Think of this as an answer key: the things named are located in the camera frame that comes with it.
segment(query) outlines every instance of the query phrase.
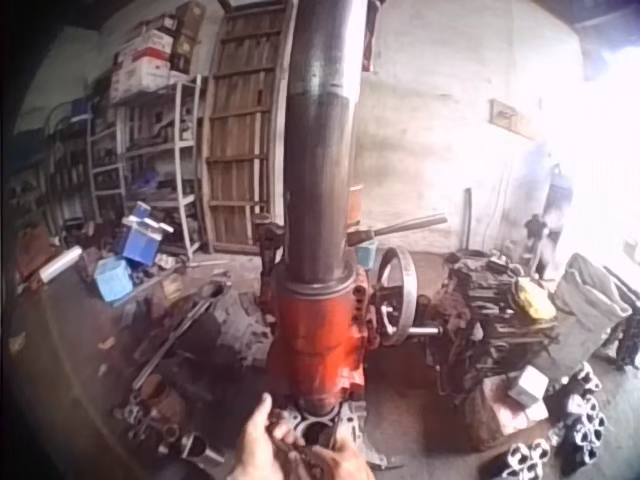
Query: large steel tube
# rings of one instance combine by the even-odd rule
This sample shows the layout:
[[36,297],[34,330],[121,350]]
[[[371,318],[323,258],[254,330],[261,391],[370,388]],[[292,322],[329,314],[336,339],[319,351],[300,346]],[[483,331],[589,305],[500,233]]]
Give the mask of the large steel tube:
[[366,6],[366,0],[298,5],[285,125],[285,264],[289,281],[303,285],[344,276]]

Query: metal ring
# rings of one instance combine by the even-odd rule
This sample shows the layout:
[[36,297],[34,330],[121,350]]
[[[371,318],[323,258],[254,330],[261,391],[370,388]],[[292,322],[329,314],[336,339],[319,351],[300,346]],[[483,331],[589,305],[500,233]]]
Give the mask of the metal ring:
[[378,288],[387,287],[386,283],[394,260],[400,264],[402,275],[402,306],[398,313],[398,325],[393,326],[389,323],[387,313],[390,308],[384,299],[376,295],[376,312],[382,319],[383,326],[380,336],[383,345],[399,345],[407,338],[409,329],[413,325],[418,301],[418,274],[409,251],[404,247],[391,247],[384,252],[378,269]]

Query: handwheel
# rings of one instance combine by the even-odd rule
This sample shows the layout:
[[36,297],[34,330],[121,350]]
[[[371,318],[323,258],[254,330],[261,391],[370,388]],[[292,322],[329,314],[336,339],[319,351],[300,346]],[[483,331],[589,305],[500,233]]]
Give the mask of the handwheel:
[[[401,283],[389,284],[396,280]],[[399,345],[407,338],[417,299],[418,275],[409,251],[404,247],[388,248],[380,261],[375,291],[376,316],[383,345]]]

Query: red machine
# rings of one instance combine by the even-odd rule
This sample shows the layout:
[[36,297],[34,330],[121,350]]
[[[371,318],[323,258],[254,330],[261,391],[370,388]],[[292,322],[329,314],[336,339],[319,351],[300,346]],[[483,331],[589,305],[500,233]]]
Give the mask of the red machine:
[[[276,317],[268,369],[275,389],[310,415],[362,397],[367,349],[411,334],[417,276],[403,249],[385,252],[375,288],[346,246],[446,222],[435,215],[347,234],[353,116],[367,0],[300,0],[293,38],[284,150],[285,226],[256,219],[261,303]],[[282,259],[276,262],[283,247]],[[392,264],[401,284],[389,286]]]

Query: yellow object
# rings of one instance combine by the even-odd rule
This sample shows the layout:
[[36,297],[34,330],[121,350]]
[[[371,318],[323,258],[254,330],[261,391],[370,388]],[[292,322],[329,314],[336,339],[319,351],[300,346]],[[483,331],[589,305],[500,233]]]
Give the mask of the yellow object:
[[551,320],[556,316],[556,307],[549,300],[547,291],[529,278],[520,278],[516,284],[516,298],[526,312],[537,321]]

